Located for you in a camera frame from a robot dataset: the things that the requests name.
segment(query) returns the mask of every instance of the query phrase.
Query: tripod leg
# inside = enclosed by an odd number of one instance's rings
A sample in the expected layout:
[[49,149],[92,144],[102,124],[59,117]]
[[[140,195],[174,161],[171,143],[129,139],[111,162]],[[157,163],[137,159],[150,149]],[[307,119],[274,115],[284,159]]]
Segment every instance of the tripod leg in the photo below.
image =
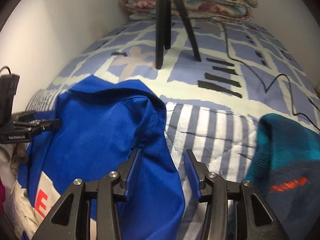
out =
[[193,32],[190,20],[188,18],[187,10],[184,7],[183,1],[182,0],[173,0],[173,1],[177,7],[177,10],[179,11],[179,14],[182,18],[183,24],[187,30],[187,34],[188,34],[188,37],[189,37],[189,40],[190,40],[190,43],[191,43],[191,46],[193,49],[193,54],[195,55],[195,58],[201,62],[201,57],[199,54],[199,48],[197,45],[196,37]]
[[156,0],[156,69],[163,64],[166,0]]
[[171,1],[166,0],[164,48],[171,48]]

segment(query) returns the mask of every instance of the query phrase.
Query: mattress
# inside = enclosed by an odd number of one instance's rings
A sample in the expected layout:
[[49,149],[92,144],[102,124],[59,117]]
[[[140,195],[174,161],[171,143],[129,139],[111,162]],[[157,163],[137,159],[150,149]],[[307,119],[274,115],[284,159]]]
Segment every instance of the mattress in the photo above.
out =
[[[73,59],[46,90],[33,96],[27,107],[36,111],[53,109],[58,94],[89,75],[113,83],[127,79],[144,82],[167,107],[165,136],[186,198],[177,236],[181,240],[199,238],[206,209],[205,203],[199,204],[191,197],[182,158],[186,148],[191,148],[210,171],[240,182],[254,155],[261,116],[280,114],[316,130],[304,117],[292,115],[286,78],[277,79],[265,93],[262,83],[246,65],[228,57],[223,25],[205,20],[191,23],[201,62],[193,57],[183,23],[172,19],[172,47],[165,52],[164,64],[157,70],[154,20],[131,21]],[[249,65],[267,86],[280,73],[286,74],[292,85],[294,110],[303,112],[319,126],[319,111],[310,100],[316,106],[320,106],[320,100],[284,46],[252,23],[225,27],[231,58]]]
[[[92,44],[53,80],[49,90],[64,90],[89,75],[109,82],[140,79],[164,102],[203,106],[260,118],[276,113],[313,129],[301,116],[292,115],[289,83],[278,78],[268,93],[249,68],[226,52],[222,24],[191,20],[201,54],[193,57],[183,23],[172,20],[172,46],[155,68],[155,21],[131,21]],[[294,109],[319,126],[320,100],[293,56],[267,30],[252,23],[227,24],[229,54],[254,70],[268,86],[279,74],[289,76]]]

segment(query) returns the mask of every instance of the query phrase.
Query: blue fabric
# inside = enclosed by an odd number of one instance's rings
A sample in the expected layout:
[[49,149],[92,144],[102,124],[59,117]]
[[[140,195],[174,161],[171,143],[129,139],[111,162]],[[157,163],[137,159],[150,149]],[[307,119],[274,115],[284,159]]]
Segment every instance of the blue fabric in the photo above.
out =
[[21,240],[29,240],[27,233],[25,231],[22,232]]
[[320,215],[320,135],[277,114],[259,122],[246,176],[265,196],[291,240],[302,240]]
[[53,115],[54,115],[54,111],[36,112],[34,114],[34,119],[36,120],[49,119]]
[[[164,103],[142,82],[112,84],[89,76],[58,96],[51,118],[61,129],[45,132],[28,148],[29,163],[18,181],[35,205],[41,171],[62,194],[75,178],[102,178],[142,150],[141,167],[129,202],[120,205],[123,239],[175,239],[184,211],[178,172],[164,137]],[[96,219],[96,204],[92,205]]]

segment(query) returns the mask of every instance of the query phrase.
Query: white wall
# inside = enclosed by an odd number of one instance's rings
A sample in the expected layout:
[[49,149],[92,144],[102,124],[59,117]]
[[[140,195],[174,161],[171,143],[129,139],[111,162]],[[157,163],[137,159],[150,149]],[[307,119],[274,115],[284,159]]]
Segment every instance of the white wall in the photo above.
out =
[[302,0],[258,0],[253,22],[266,28],[301,65],[314,85],[320,82],[320,27]]
[[22,0],[0,32],[0,66],[20,75],[13,111],[63,67],[128,20],[119,0]]

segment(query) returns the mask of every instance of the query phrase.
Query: blue patterned bedspread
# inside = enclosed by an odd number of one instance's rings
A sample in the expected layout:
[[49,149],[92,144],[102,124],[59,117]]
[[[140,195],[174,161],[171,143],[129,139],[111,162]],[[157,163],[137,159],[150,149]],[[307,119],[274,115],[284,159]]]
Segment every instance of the blue patterned bedspread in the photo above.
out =
[[[191,20],[202,62],[193,57],[183,23],[172,19],[172,47],[155,68],[155,21],[131,21],[104,36],[70,62],[49,86],[68,89],[94,74],[109,82],[140,79],[164,102],[204,106],[260,118],[276,113],[313,129],[308,120],[292,116],[289,84],[280,77],[267,94],[254,74],[226,53],[221,24]],[[279,73],[290,77],[295,110],[318,126],[320,105],[305,73],[284,46],[252,23],[226,25],[231,57],[247,63],[266,85]]]

